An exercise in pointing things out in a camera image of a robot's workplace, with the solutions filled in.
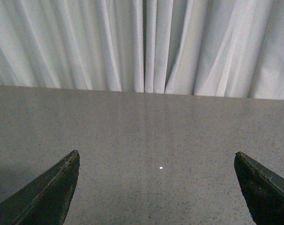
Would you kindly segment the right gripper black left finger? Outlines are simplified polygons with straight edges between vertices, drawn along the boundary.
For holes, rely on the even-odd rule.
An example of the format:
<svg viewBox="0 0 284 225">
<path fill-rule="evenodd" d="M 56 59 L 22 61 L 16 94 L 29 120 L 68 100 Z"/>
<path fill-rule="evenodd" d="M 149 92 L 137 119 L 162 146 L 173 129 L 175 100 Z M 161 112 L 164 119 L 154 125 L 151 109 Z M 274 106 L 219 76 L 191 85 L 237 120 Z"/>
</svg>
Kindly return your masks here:
<svg viewBox="0 0 284 225">
<path fill-rule="evenodd" d="M 0 203 L 0 225 L 62 225 L 77 186 L 80 155 L 71 151 Z"/>
</svg>

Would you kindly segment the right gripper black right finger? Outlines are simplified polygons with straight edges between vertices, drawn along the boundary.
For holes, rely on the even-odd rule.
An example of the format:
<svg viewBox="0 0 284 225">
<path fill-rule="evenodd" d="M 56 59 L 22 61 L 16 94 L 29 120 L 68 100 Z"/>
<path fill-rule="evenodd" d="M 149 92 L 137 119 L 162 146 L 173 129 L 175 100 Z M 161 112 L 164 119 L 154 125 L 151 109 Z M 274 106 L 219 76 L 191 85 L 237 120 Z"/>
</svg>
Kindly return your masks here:
<svg viewBox="0 0 284 225">
<path fill-rule="evenodd" d="M 253 221 L 257 225 L 284 225 L 284 178 L 243 152 L 234 169 Z"/>
</svg>

